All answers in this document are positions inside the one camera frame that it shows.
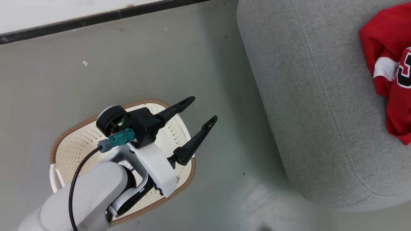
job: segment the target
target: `black number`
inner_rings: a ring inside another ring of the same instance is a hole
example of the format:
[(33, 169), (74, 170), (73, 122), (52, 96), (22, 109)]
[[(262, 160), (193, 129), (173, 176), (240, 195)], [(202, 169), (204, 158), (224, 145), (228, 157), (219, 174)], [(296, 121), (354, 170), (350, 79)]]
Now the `black number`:
[[(398, 85), (405, 87), (405, 88), (410, 88), (411, 86), (411, 78), (409, 76), (409, 68), (411, 67), (411, 55), (410, 53), (407, 54), (407, 57), (405, 58), (405, 62), (404, 62), (407, 67), (402, 67), (401, 65), (398, 67), (398, 72), (397, 72), (397, 82)], [(408, 76), (405, 76), (402, 74), (402, 72), (404, 71), (404, 68), (408, 69)]]

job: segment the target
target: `gray ottoman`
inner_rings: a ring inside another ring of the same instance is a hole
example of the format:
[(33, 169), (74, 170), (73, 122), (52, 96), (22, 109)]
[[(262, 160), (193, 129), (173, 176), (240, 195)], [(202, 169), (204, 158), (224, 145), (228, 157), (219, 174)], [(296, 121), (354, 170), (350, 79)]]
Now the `gray ottoman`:
[(289, 180), (370, 211), (411, 200), (411, 146), (388, 134), (358, 31), (407, 0), (240, 0), (238, 26)]

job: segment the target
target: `red jersey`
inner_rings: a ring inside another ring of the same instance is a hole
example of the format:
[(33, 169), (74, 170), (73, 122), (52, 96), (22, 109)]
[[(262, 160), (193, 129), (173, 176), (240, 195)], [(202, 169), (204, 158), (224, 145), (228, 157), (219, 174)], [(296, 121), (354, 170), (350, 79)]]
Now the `red jersey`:
[(384, 9), (360, 30), (377, 94), (388, 97), (386, 125), (411, 143), (411, 2)]

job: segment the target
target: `teal connector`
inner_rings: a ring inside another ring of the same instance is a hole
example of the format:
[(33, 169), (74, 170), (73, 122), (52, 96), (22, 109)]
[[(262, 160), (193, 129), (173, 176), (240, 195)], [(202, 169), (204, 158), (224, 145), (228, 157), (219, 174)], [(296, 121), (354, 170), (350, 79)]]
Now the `teal connector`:
[(104, 153), (110, 151), (114, 147), (132, 142), (134, 136), (134, 131), (127, 128), (126, 130), (110, 135), (108, 139), (99, 141), (97, 146), (100, 147), (100, 152)]
[(127, 128), (126, 130), (110, 135), (109, 141), (113, 145), (113, 147), (116, 147), (132, 142), (134, 136), (134, 131), (130, 128)]

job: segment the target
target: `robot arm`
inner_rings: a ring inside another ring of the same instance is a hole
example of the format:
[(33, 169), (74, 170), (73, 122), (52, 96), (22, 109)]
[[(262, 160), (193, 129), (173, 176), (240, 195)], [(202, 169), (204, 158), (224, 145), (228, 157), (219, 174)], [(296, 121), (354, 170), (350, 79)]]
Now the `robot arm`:
[[(73, 214), (78, 229), (107, 230), (111, 219), (106, 216), (106, 210), (126, 189), (129, 180), (125, 168), (114, 162), (99, 164), (80, 177), (73, 195)], [(66, 186), (51, 195), (26, 216), (16, 231), (73, 230), (67, 206), (69, 190)]]
[[(111, 226), (113, 216), (131, 209), (152, 188), (165, 197), (176, 189), (175, 164), (186, 165), (217, 121), (212, 117), (201, 131), (184, 146), (166, 158), (154, 144), (158, 130), (175, 114), (187, 108), (195, 98), (189, 97), (153, 115), (147, 108), (126, 112), (120, 106), (104, 110), (97, 119), (97, 128), (108, 139), (101, 152), (120, 145), (78, 178), (73, 193), (73, 216), (78, 230), (103, 231)], [(139, 185), (130, 169), (119, 162), (127, 161), (143, 178)], [(30, 213), (15, 231), (72, 231), (69, 217), (67, 185), (53, 194), (43, 205)]]

